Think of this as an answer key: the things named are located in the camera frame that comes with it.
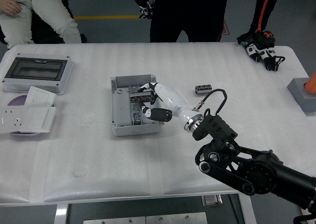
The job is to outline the seated person's hand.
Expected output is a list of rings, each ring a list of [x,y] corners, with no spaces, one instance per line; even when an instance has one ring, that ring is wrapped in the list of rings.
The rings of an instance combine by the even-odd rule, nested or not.
[[[22,7],[14,0],[0,0],[0,10],[8,15],[16,15]]]

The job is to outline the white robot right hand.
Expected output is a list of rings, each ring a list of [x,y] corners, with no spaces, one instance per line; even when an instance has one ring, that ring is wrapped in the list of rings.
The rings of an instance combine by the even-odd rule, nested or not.
[[[140,86],[135,97],[141,105],[142,113],[150,120],[168,122],[172,117],[177,117],[187,132],[194,132],[203,120],[202,114],[194,109],[178,89],[172,86],[149,82]],[[148,107],[145,101],[147,98],[150,99],[151,104],[160,99],[165,108]]]

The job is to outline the standing person's left gloved hand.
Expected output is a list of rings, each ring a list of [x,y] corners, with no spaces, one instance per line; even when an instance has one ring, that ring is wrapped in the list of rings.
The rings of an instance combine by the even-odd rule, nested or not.
[[[268,71],[277,71],[284,56],[277,56],[275,52],[275,38],[270,31],[258,33],[245,33],[237,37],[237,42],[243,45],[249,57],[255,62],[261,60]]]

